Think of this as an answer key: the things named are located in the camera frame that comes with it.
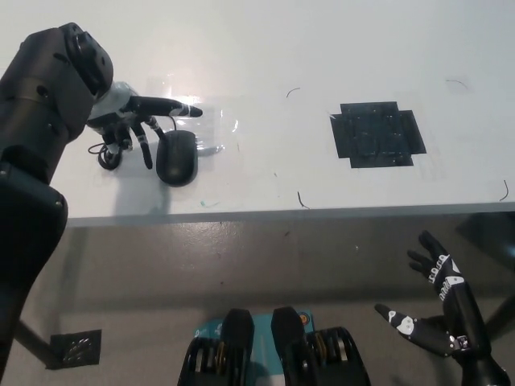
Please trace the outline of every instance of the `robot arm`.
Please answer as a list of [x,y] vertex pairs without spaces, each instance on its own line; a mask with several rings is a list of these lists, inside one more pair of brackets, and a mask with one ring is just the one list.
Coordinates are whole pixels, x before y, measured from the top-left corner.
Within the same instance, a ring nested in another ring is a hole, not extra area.
[[458,266],[429,232],[418,239],[431,258],[408,251],[413,260],[410,267],[433,285],[443,302],[443,316],[416,319],[381,304],[376,305],[376,311],[403,338],[437,355],[456,359],[463,369],[463,385],[510,385],[508,375],[491,356],[483,317]]
[[109,55],[75,23],[29,35],[0,79],[0,379],[25,299],[68,218],[52,176],[112,81]]
[[139,96],[126,82],[113,82],[109,91],[93,106],[87,125],[102,136],[105,146],[98,152],[98,162],[114,170],[122,161],[122,151],[132,150],[130,129],[142,148],[147,169],[153,162],[142,123],[164,140],[158,117],[200,117],[202,110],[167,98]]

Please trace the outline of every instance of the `black computer mouse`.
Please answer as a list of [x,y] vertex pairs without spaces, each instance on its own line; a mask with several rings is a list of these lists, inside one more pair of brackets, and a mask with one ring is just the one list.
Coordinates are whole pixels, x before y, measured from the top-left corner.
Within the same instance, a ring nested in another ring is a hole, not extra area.
[[165,133],[159,139],[155,169],[164,183],[183,187],[196,176],[198,155],[195,134],[184,130]]

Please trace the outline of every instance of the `white table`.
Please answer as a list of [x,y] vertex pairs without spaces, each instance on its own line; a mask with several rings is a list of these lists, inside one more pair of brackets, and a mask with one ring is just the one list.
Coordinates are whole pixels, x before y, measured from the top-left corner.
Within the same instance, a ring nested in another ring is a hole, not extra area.
[[[225,147],[169,188],[139,150],[102,170],[86,129],[52,182],[72,226],[515,210],[515,2],[4,0],[0,68],[28,34],[70,21],[117,80],[199,102],[204,117],[179,124]],[[414,166],[338,159],[330,114],[374,101],[414,111],[427,149]]]

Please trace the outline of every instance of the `black tape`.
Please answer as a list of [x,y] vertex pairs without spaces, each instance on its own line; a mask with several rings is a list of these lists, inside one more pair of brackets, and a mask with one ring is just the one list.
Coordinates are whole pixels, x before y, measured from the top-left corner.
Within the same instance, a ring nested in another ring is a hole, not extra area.
[[76,334],[52,335],[50,337],[51,349],[62,360],[58,368],[76,368],[100,363],[102,330],[78,332]]
[[340,105],[331,115],[339,158],[352,168],[413,166],[412,154],[426,147],[412,111],[399,111],[397,102]]

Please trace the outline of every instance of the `gray floor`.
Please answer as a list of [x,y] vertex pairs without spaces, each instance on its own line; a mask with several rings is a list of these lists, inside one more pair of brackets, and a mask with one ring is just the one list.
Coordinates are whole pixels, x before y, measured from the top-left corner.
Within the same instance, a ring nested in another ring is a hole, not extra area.
[[[102,329],[99,366],[50,372],[17,343],[6,385],[175,384],[194,329],[231,307],[309,308],[347,327],[374,385],[459,384],[459,367],[401,339],[375,302],[441,312],[405,251],[427,228],[447,246],[488,317],[515,275],[455,233],[463,217],[176,224],[71,229],[35,283],[23,319],[45,337]],[[515,332],[494,356],[515,380]]]

